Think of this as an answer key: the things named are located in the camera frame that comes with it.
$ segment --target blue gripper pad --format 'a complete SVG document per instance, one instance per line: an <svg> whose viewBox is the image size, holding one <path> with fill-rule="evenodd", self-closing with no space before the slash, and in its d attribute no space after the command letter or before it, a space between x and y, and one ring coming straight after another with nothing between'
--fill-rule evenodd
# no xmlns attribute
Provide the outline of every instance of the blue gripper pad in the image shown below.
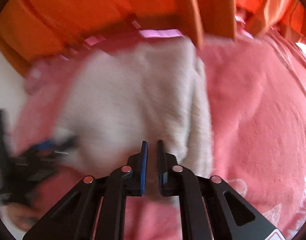
<svg viewBox="0 0 306 240"><path fill-rule="evenodd" d="M54 148L54 143L51 140L43 141L39 144L36 144L35 147L39 151L49 151Z"/></svg>
<svg viewBox="0 0 306 240"><path fill-rule="evenodd" d="M141 194L145 192L146 186L146 168L148 166L148 143L142 142L141 157L142 157L142 169L141 169Z"/></svg>

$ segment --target warning label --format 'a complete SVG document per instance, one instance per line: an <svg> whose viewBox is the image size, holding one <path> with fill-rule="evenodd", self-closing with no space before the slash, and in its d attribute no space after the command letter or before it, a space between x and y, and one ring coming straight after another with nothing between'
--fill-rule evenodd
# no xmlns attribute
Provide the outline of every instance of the warning label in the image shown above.
<svg viewBox="0 0 306 240"><path fill-rule="evenodd" d="M278 229L275 229L265 240L285 240L285 238Z"/></svg>

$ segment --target orange fabric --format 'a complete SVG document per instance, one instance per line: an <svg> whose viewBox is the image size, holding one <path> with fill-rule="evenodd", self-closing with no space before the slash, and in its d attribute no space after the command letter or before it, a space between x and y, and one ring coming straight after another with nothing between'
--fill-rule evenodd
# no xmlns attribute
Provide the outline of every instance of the orange fabric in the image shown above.
<svg viewBox="0 0 306 240"><path fill-rule="evenodd" d="M235 0L197 0L206 33L234 38L236 33Z"/></svg>
<svg viewBox="0 0 306 240"><path fill-rule="evenodd" d="M14 69L24 76L30 69L31 64L27 62L20 54L12 49L5 40L0 36L0 51L6 60L14 67Z"/></svg>
<svg viewBox="0 0 306 240"><path fill-rule="evenodd" d="M13 64L21 57L30 62L92 34L135 30L134 20L137 28L177 28L201 47L204 32L235 37L237 7L247 12L245 29L253 36L279 23L285 38L306 38L306 11L298 0L10 0L0 14L0 48L15 52L7 54ZM15 65L27 71L26 64Z"/></svg>

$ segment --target human hand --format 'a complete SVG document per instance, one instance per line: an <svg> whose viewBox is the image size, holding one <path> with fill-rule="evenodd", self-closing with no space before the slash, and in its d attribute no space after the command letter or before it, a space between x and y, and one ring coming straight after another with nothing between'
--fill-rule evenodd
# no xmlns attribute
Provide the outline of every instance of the human hand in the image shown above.
<svg viewBox="0 0 306 240"><path fill-rule="evenodd" d="M30 209L19 203L12 202L7 204L6 210L12 223L25 232L30 230L39 219L36 210Z"/></svg>

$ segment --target white wall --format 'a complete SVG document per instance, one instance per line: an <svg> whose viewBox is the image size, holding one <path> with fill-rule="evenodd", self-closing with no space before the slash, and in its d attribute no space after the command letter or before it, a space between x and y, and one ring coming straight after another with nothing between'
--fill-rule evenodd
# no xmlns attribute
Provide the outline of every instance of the white wall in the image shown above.
<svg viewBox="0 0 306 240"><path fill-rule="evenodd" d="M0 108L7 111L9 124L12 126L26 100L22 84L23 78L0 52Z"/></svg>

